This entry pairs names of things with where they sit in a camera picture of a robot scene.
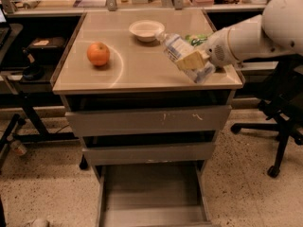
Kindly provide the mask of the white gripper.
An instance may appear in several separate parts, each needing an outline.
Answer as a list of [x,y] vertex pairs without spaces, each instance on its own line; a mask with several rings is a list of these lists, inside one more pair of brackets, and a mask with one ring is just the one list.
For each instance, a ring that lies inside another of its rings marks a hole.
[[210,62],[217,67],[224,67],[238,61],[232,52],[229,41],[230,29],[225,27],[207,38],[205,50],[194,50],[186,55],[176,56],[175,64],[179,70],[204,68]]

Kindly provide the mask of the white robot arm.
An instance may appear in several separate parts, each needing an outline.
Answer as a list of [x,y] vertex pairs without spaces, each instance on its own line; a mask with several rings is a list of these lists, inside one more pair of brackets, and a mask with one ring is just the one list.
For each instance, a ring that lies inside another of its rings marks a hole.
[[251,59],[303,55],[302,8],[303,0],[271,0],[261,15],[214,32],[176,65],[188,70],[209,62],[224,67]]

